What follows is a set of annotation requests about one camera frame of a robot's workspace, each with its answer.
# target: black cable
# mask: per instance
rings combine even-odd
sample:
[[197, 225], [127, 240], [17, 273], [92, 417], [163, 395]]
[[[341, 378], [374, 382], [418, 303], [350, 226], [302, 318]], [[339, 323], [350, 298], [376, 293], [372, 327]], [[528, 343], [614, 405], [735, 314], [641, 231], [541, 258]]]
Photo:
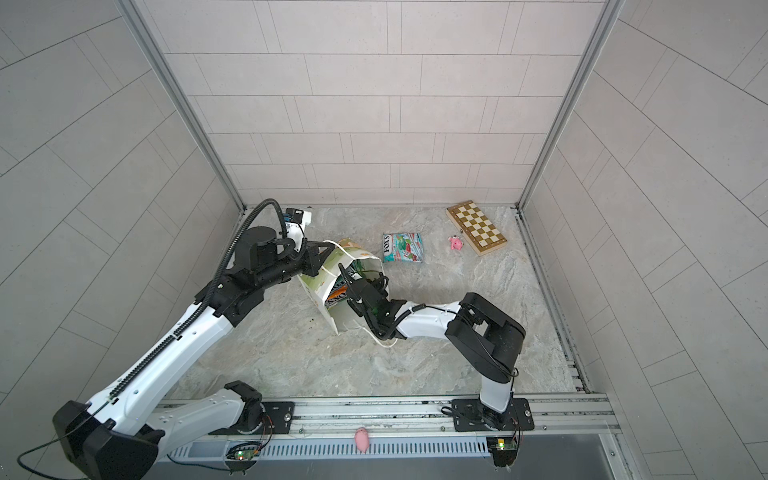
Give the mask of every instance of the black cable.
[[171, 460], [176, 465], [183, 465], [185, 467], [202, 467], [202, 468], [208, 468], [209, 470], [216, 470], [218, 472], [229, 472], [232, 473], [232, 470], [229, 470], [228, 468], [216, 468], [216, 467], [210, 467], [208, 465], [203, 465], [202, 463], [183, 463], [183, 462], [177, 462], [176, 460], [173, 460], [170, 455], [165, 455], [168, 457], [168, 460]]
[[75, 432], [76, 432], [76, 431], [77, 431], [77, 430], [78, 430], [80, 427], [82, 427], [83, 425], [85, 425], [85, 423], [86, 423], [88, 420], [90, 420], [90, 419], [92, 419], [94, 416], [96, 416], [96, 414], [97, 414], [97, 413], [99, 413], [99, 412], [101, 411], [101, 409], [103, 409], [103, 408], [104, 408], [105, 406], [107, 406], [108, 404], [109, 404], [109, 402], [104, 402], [104, 405], [100, 406], [100, 407], [99, 407], [99, 408], [98, 408], [98, 409], [97, 409], [95, 412], [91, 413], [91, 414], [90, 414], [88, 417], [86, 417], [86, 419], [85, 419], [85, 420], [83, 420], [82, 422], [80, 422], [80, 423], [78, 424], [78, 426], [74, 427], [72, 430], [70, 430], [70, 431], [69, 431], [69, 432], [67, 432], [66, 434], [64, 434], [64, 435], [60, 436], [59, 438], [57, 438], [57, 439], [54, 439], [54, 440], [51, 440], [50, 442], [48, 442], [48, 443], [44, 443], [44, 444], [42, 444], [42, 445], [38, 445], [38, 446], [34, 447], [33, 449], [31, 449], [31, 450], [27, 450], [26, 452], [24, 452], [24, 453], [20, 454], [18, 457], [16, 457], [16, 463], [18, 463], [18, 466], [22, 467], [22, 468], [23, 468], [24, 470], [26, 470], [27, 472], [32, 472], [32, 473], [34, 473], [35, 475], [37, 475], [37, 476], [39, 476], [39, 477], [42, 477], [42, 478], [48, 478], [49, 480], [88, 480], [88, 477], [83, 477], [83, 478], [74, 478], [74, 479], [73, 479], [73, 478], [59, 478], [59, 477], [54, 477], [54, 476], [51, 476], [51, 475], [46, 475], [45, 473], [41, 473], [41, 472], [38, 472], [37, 470], [35, 470], [35, 469], [34, 469], [34, 468], [32, 468], [32, 467], [28, 467], [27, 465], [24, 465], [24, 462], [22, 462], [22, 457], [23, 457], [24, 455], [29, 455], [29, 454], [30, 454], [30, 453], [32, 453], [32, 452], [35, 452], [35, 451], [37, 451], [37, 450], [39, 450], [39, 449], [42, 449], [43, 447], [47, 447], [47, 446], [49, 446], [51, 443], [60, 442], [61, 440], [63, 440], [63, 439], [66, 439], [68, 436], [70, 436], [70, 435], [72, 435], [73, 433], [75, 433]]
[[232, 241], [230, 242], [229, 247], [227, 248], [227, 251], [224, 253], [224, 256], [221, 259], [221, 262], [219, 263], [218, 268], [216, 268], [216, 273], [214, 274], [214, 278], [210, 281], [210, 285], [208, 286], [208, 291], [205, 294], [205, 297], [203, 298], [203, 301], [200, 302], [200, 305], [198, 308], [192, 313], [192, 315], [189, 315], [186, 320], [184, 320], [171, 334], [169, 334], [167, 337], [163, 339], [162, 342], [158, 343], [157, 346], [155, 346], [141, 361], [136, 365], [135, 368], [133, 368], [121, 381], [115, 386], [110, 392], [109, 392], [109, 398], [113, 399], [114, 397], [120, 395], [125, 388], [133, 381], [134, 378], [142, 371], [144, 370], [147, 365], [149, 365], [152, 360], [154, 360], [160, 353], [166, 349], [172, 342], [178, 340], [181, 333], [187, 329], [189, 325], [191, 325], [195, 320], [197, 320], [200, 315], [203, 314], [206, 308], [210, 305], [211, 299], [214, 297], [214, 293], [216, 293], [216, 288], [219, 285], [219, 282], [221, 280], [221, 276], [223, 275], [224, 271], [227, 269], [227, 265], [230, 262], [230, 259], [232, 258], [232, 255], [235, 251], [235, 246], [237, 245], [237, 242], [240, 241], [240, 238], [243, 236], [246, 230], [248, 230], [248, 227], [252, 224], [252, 222], [256, 219], [256, 217], [261, 213], [264, 208], [266, 208], [267, 205], [272, 205], [275, 208], [275, 211], [277, 213], [277, 218], [280, 221], [280, 235], [285, 238], [288, 235], [288, 229], [286, 227], [286, 221], [285, 217], [283, 216], [283, 211], [280, 209], [280, 204], [277, 203], [276, 200], [273, 198], [267, 198], [260, 204], [256, 205], [256, 207], [248, 214], [248, 217], [246, 217], [245, 221], [242, 225], [240, 225], [240, 228], [237, 230], [237, 233], [235, 233], [235, 236], [233, 237]]

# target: mounting plate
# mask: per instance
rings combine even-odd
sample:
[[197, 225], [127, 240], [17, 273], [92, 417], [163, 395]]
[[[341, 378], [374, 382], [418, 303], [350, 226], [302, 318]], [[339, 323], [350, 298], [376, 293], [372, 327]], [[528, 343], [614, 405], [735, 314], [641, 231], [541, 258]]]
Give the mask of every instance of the mounting plate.
[[[453, 399], [451, 400], [451, 407], [454, 412], [460, 413], [463, 416], [456, 416], [453, 419], [453, 426], [457, 432], [491, 432], [492, 430], [485, 426], [482, 421], [481, 412], [482, 404], [480, 399]], [[501, 428], [502, 431], [512, 432], [516, 430], [515, 424], [512, 419], [516, 420], [520, 424], [520, 429], [523, 432], [534, 429], [533, 415], [526, 415], [525, 412], [530, 412], [531, 406], [528, 404], [527, 399], [513, 397], [506, 411], [502, 414], [502, 417], [508, 419], [508, 421]]]

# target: metal edge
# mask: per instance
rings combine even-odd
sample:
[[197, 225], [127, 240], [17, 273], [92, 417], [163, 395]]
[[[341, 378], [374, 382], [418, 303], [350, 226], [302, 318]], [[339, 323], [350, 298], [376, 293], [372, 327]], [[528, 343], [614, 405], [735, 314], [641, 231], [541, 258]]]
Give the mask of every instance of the metal edge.
[[592, 68], [598, 60], [598, 56], [600, 56], [600, 51], [616, 23], [623, 3], [624, 0], [606, 0], [603, 4], [600, 17], [598, 17], [598, 21], [594, 25], [592, 35], [587, 42], [587, 47], [584, 49], [584, 54], [581, 56], [576, 72], [571, 79], [571, 83], [568, 85], [568, 90], [566, 90], [563, 101], [560, 103], [558, 114], [555, 116], [554, 123], [547, 133], [544, 146], [539, 152], [531, 176], [528, 178], [528, 182], [525, 184], [523, 193], [520, 196], [520, 201], [518, 202], [520, 210], [524, 209], [531, 199], [531, 193], [541, 177], [541, 172], [544, 170], [544, 166], [551, 156], [555, 145], [557, 145], [568, 116], [574, 110], [581, 91], [584, 90], [589, 74], [592, 72]]
[[123, 16], [128, 29], [131, 30], [131, 34], [133, 34], [136, 42], [139, 44], [144, 56], [147, 57], [157, 78], [160, 79], [160, 83], [174, 103], [176, 111], [179, 112], [182, 121], [187, 125], [187, 129], [190, 131], [195, 143], [200, 147], [203, 156], [208, 160], [210, 166], [214, 168], [216, 176], [219, 177], [219, 180], [224, 184], [227, 193], [232, 200], [234, 200], [237, 209], [242, 213], [245, 210], [243, 198], [232, 183], [227, 171], [224, 170], [221, 159], [201, 127], [200, 120], [190, 106], [187, 96], [182, 92], [181, 86], [179, 86], [177, 79], [174, 77], [173, 72], [165, 61], [163, 53], [152, 38], [152, 34], [150, 33], [147, 24], [144, 22], [141, 13], [136, 8], [134, 0], [114, 0], [114, 2]]

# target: tiled wall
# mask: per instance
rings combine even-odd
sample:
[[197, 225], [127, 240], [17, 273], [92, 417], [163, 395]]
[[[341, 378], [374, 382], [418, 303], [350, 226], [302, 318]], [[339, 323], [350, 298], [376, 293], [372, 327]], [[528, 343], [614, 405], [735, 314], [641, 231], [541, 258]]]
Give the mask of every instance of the tiled wall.
[[28, 478], [16, 455], [170, 327], [237, 209], [111, 0], [0, 3], [0, 112], [0, 465]]
[[602, 8], [137, 6], [247, 204], [516, 202]]
[[768, 3], [627, 0], [525, 208], [645, 478], [768, 474]]

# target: white string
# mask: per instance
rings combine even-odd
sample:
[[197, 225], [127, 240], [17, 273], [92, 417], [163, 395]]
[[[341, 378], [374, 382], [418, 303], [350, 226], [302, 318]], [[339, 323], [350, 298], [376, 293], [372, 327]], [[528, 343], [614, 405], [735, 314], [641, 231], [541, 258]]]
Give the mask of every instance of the white string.
[[385, 345], [385, 344], [381, 343], [381, 342], [379, 341], [379, 339], [377, 339], [377, 338], [376, 338], [376, 336], [375, 336], [375, 335], [373, 335], [373, 333], [372, 333], [372, 332], [370, 332], [370, 331], [369, 331], [369, 330], [368, 330], [366, 327], [364, 327], [364, 326], [360, 325], [359, 323], [357, 323], [357, 320], [356, 320], [356, 319], [352, 318], [352, 321], [355, 323], [355, 325], [357, 325], [357, 328], [356, 328], [356, 329], [353, 329], [353, 330], [360, 330], [360, 329], [361, 329], [363, 332], [365, 332], [365, 333], [369, 334], [369, 335], [371, 336], [371, 338], [372, 338], [372, 339], [373, 339], [373, 340], [374, 340], [376, 343], [378, 343], [378, 344], [379, 344], [379, 346], [383, 346], [383, 347], [384, 347], [384, 348], [386, 348], [386, 349], [391, 349], [392, 347], [394, 347], [394, 346], [395, 346], [395, 344], [397, 343], [397, 341], [399, 340], [399, 339], [395, 339], [395, 341], [394, 341], [394, 342], [390, 343], [389, 345]]
[[353, 257], [352, 255], [350, 255], [350, 254], [349, 254], [349, 252], [347, 252], [346, 250], [344, 250], [344, 247], [342, 247], [342, 246], [341, 246], [341, 245], [339, 245], [338, 243], [334, 242], [333, 240], [323, 240], [323, 243], [333, 243], [333, 244], [334, 244], [334, 245], [336, 245], [338, 248], [340, 248], [340, 249], [341, 249], [341, 251], [343, 251], [343, 252], [344, 252], [344, 254], [345, 254], [345, 255], [347, 255], [349, 258], [351, 258], [352, 260], [357, 260], [355, 257]]

